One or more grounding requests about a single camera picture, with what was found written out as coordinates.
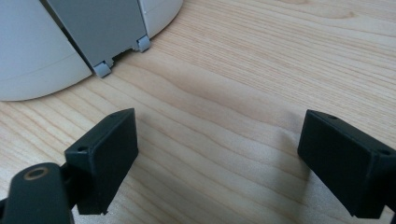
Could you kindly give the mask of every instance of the curved white edge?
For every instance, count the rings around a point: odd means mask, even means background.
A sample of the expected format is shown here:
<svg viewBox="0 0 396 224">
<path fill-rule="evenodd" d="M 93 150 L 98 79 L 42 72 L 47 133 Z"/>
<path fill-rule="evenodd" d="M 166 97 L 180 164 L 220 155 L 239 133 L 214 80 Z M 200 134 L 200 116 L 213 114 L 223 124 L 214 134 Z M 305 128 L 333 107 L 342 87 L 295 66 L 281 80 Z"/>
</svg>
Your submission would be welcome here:
<svg viewBox="0 0 396 224">
<path fill-rule="evenodd" d="M 158 34 L 180 11 L 183 0 L 139 0 L 148 37 Z"/>
<path fill-rule="evenodd" d="M 47 95 L 92 74 L 38 0 L 0 1 L 0 100 Z"/>
<path fill-rule="evenodd" d="M 30 100 L 60 91 L 91 75 L 75 53 L 43 69 L 0 81 L 0 101 Z"/>
</svg>

